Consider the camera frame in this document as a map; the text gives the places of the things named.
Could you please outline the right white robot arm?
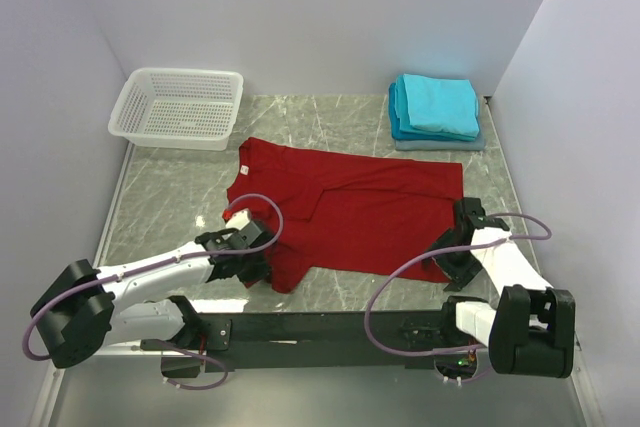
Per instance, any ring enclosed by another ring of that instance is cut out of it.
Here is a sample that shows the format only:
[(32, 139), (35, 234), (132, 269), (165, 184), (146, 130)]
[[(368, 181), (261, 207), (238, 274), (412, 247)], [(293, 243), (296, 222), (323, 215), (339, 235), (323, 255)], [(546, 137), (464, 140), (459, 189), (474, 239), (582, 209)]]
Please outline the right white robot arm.
[(478, 198), (454, 203), (454, 226), (432, 245), (453, 293), (443, 307), (443, 338), (488, 348), (499, 374), (566, 378), (573, 369), (576, 303), (532, 267), (504, 214)]

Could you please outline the red t shirt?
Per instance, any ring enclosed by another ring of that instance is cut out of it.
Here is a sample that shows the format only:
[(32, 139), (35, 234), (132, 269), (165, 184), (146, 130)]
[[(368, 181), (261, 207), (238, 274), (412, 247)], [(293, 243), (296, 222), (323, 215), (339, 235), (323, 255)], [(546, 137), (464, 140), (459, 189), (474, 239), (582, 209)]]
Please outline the red t shirt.
[(376, 158), (281, 146), (250, 137), (227, 190), (270, 229), (274, 291), (290, 293), (313, 267), (389, 275), (454, 225), (459, 163)]

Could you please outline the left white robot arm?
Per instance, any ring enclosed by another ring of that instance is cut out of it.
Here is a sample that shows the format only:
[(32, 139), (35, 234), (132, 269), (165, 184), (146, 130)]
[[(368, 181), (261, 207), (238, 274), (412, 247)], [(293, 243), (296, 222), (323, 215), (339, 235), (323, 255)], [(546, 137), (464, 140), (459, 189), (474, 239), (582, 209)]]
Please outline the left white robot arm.
[(203, 331), (188, 301), (156, 296), (237, 277), (252, 283), (271, 268), (265, 251), (279, 234), (259, 220), (205, 232), (177, 249), (148, 259), (94, 268), (82, 259), (69, 264), (30, 311), (30, 328), (47, 350), (44, 359), (73, 367), (100, 348), (159, 339), (180, 347)]

